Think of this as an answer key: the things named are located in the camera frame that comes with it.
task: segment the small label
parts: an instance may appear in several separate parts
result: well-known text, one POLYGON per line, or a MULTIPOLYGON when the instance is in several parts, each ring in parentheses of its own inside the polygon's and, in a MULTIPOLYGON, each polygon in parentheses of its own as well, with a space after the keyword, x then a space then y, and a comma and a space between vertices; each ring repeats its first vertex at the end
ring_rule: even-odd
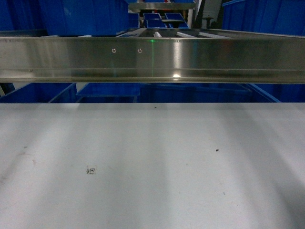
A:
POLYGON ((94 175, 96 173, 96 166, 87 166, 87 174, 94 175))

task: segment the stainless steel beam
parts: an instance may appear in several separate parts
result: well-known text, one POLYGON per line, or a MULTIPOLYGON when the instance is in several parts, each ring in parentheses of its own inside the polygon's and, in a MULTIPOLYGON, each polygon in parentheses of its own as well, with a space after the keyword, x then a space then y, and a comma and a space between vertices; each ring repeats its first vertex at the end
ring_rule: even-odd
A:
POLYGON ((0 38, 0 82, 305 83, 304 56, 305 39, 0 38))

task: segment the blue crate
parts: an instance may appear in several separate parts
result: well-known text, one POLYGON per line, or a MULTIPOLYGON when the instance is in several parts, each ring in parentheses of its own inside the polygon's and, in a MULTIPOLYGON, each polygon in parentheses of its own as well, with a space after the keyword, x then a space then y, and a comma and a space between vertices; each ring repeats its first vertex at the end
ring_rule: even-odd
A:
POLYGON ((77 103, 81 104, 130 104, 137 103, 137 96, 108 96, 81 97, 77 103))
POLYGON ((136 103, 139 83, 89 83, 77 93, 78 103, 136 103))
POLYGON ((141 87, 140 103, 245 103, 252 91, 237 84, 148 83, 141 87))
POLYGON ((40 0, 49 35, 117 35, 128 29, 124 0, 40 0))
POLYGON ((38 0, 0 0, 0 31, 44 28, 38 0))
POLYGON ((144 20, 162 19, 159 13, 144 13, 144 20))
POLYGON ((182 21, 184 21, 184 23, 181 23, 179 25, 179 28, 180 29, 189 29, 189 26, 187 25, 183 16, 180 13, 166 13, 165 17, 166 17, 166 19, 170 19, 170 20, 182 20, 182 21))
POLYGON ((167 28, 162 20, 145 20, 144 25, 146 28, 167 28))
POLYGON ((256 84, 284 103, 304 103, 305 84, 256 84))
POLYGON ((79 97, 118 97, 138 96, 140 94, 139 83, 88 83, 81 89, 79 97))
POLYGON ((130 29, 138 29, 140 27, 140 15, 138 13, 128 13, 128 23, 130 29))
POLYGON ((0 103, 74 103, 74 83, 30 83, 0 98, 0 103))
POLYGON ((280 103, 281 101, 253 83, 242 84, 252 91, 252 103, 280 103))
POLYGON ((305 35, 304 0, 234 0, 223 7, 223 29, 305 35))

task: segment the metal rail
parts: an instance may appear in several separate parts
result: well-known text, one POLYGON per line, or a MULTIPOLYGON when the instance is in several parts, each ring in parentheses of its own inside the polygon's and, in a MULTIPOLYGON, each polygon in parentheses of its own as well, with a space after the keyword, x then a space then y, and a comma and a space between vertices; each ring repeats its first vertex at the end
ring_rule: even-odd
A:
POLYGON ((197 38, 199 32, 141 30, 137 38, 134 33, 131 38, 0 37, 0 82, 305 83, 304 38, 197 38), (156 32, 162 37, 155 38, 156 32), (178 32, 195 38, 181 38, 178 32))

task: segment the white tabletop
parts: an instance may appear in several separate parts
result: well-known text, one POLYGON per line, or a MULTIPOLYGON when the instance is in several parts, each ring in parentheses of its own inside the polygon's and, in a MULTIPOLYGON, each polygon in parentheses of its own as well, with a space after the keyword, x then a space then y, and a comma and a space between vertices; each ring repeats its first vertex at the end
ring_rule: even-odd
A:
POLYGON ((305 228, 305 104, 0 104, 0 229, 45 228, 305 228))

